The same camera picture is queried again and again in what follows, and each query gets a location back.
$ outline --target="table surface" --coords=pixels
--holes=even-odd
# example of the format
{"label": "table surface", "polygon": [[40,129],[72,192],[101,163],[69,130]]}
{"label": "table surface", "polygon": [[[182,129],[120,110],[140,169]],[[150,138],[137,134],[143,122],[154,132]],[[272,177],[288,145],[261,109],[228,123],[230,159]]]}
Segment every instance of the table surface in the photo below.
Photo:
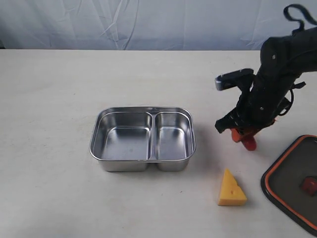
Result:
{"label": "table surface", "polygon": [[[240,92],[214,78],[260,66],[260,52],[0,51],[0,237],[309,237],[260,188],[298,136],[317,134],[317,81],[247,151],[214,123]],[[193,116],[197,150],[182,172],[109,173],[89,153],[97,114],[176,106]],[[248,197],[217,206],[229,168]]]}

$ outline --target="white backdrop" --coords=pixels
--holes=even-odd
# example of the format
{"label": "white backdrop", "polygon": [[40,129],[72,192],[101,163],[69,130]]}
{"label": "white backdrop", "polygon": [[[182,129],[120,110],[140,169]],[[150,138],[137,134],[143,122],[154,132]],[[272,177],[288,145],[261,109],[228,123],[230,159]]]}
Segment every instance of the white backdrop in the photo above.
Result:
{"label": "white backdrop", "polygon": [[317,18],[317,0],[0,0],[0,40],[14,49],[257,50],[297,27],[283,16],[291,3]]}

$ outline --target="stainless steel container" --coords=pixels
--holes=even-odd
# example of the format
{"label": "stainless steel container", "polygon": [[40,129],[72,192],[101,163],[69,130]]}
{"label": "stainless steel container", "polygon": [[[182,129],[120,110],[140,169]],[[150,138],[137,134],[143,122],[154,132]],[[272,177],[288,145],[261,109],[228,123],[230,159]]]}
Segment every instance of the stainless steel container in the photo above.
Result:
{"label": "stainless steel container", "polygon": [[102,111],[90,153],[109,172],[181,171],[196,150],[192,116],[182,108],[126,107]]}

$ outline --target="tray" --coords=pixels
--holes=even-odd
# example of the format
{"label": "tray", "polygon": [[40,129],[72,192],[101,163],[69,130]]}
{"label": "tray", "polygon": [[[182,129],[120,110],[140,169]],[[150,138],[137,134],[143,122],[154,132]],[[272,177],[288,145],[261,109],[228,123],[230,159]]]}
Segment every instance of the tray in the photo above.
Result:
{"label": "tray", "polygon": [[311,195],[305,191],[303,183],[310,177],[317,177],[316,154],[317,137],[314,135],[300,136],[274,162],[261,179],[261,187],[265,196],[314,236],[317,236],[317,194]]}
{"label": "tray", "polygon": [[102,111],[90,153],[109,172],[181,171],[195,153],[193,120],[182,108],[125,107]]}

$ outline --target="cheese wedge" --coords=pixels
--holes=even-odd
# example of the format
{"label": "cheese wedge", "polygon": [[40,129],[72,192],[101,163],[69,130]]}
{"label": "cheese wedge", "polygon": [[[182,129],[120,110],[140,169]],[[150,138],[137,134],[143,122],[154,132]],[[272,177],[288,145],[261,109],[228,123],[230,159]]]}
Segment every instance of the cheese wedge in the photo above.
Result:
{"label": "cheese wedge", "polygon": [[219,206],[242,206],[246,203],[247,197],[239,187],[236,179],[229,169],[225,169],[220,195],[218,200]]}

